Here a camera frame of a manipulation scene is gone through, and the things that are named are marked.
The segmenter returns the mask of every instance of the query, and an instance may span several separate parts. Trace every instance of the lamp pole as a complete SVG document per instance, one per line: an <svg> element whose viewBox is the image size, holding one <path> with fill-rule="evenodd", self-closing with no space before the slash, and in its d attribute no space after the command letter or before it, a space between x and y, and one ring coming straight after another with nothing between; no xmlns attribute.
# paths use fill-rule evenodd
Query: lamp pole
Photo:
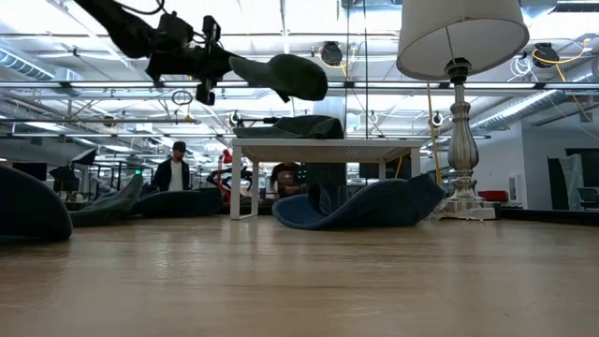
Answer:
<svg viewBox="0 0 599 337"><path fill-rule="evenodd" d="M471 68L470 62L464 58L456 58L446 67L446 74L453 83L456 94L456 102L451 106L454 128L447 160L449 166L456 170L458 178L454 181L456 189L447 200L445 211L464 216L464 212L474 214L472 211L475 210L490 210L490 215L476 212L476 217L493 218L492 203L486 202L476 194L476 181L472 179L479 157L478 147L470 129L471 106L466 102L464 93L464 83Z"/></svg>

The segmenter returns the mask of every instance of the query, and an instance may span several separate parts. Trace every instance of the white lamp shade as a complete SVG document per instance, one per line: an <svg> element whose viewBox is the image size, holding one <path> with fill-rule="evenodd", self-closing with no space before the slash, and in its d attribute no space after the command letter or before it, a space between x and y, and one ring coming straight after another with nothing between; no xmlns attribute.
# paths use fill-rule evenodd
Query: white lamp shade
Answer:
<svg viewBox="0 0 599 337"><path fill-rule="evenodd" d="M518 0L404 0L400 72L425 81L447 79L447 31L454 57L472 64L469 75L506 62L530 38Z"/></svg>

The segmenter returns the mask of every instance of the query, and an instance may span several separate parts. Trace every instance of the table leg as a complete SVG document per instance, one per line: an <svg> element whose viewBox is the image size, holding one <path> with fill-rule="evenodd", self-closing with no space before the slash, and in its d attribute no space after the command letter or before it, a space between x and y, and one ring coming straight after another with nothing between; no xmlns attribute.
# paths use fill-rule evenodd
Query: table leg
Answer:
<svg viewBox="0 0 599 337"><path fill-rule="evenodd" d="M231 177L231 220L240 219L241 146L233 146L233 176Z"/></svg>
<svg viewBox="0 0 599 337"><path fill-rule="evenodd" d="M387 178L387 163L385 159L378 160L378 180L383 181Z"/></svg>
<svg viewBox="0 0 599 337"><path fill-rule="evenodd" d="M410 159L412 161L412 177L420 175L420 149L412 148L410 150Z"/></svg>
<svg viewBox="0 0 599 337"><path fill-rule="evenodd" d="M260 170L260 162L255 159L253 161L254 166L252 167L252 214L258 215L258 203L260 201L260 182L258 171Z"/></svg>

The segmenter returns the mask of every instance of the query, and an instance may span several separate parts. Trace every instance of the dark jacket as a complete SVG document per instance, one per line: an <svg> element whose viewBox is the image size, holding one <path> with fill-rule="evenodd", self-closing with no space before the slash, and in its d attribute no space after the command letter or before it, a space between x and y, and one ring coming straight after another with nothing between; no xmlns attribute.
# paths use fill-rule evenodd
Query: dark jacket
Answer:
<svg viewBox="0 0 599 337"><path fill-rule="evenodd" d="M153 176L152 185L158 186L160 188L160 192L168 191L168 186L170 185L170 177L172 172L170 171L170 161L172 159L160 163L158 165L158 169L156 170L156 174ZM183 190L190 189L189 186L189 165L184 161L181 162L181 170L183 171Z"/></svg>

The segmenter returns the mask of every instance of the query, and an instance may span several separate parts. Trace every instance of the red object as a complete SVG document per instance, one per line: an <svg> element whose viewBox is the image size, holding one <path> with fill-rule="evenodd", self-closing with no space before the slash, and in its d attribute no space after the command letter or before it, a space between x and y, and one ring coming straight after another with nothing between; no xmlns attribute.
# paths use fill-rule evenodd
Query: red object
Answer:
<svg viewBox="0 0 599 337"><path fill-rule="evenodd" d="M230 204L231 203L231 193L223 186L222 177L221 177L222 169L223 169L223 156L220 155L218 157L218 174L216 175L216 184L218 185L218 188L220 188L221 192L225 195L226 201Z"/></svg>
<svg viewBox="0 0 599 337"><path fill-rule="evenodd" d="M505 191L481 191L478 192L478 195L484 198L486 201L507 201L507 192Z"/></svg>
<svg viewBox="0 0 599 337"><path fill-rule="evenodd" d="M223 164L231 164L233 162L233 156L228 150L223 150Z"/></svg>

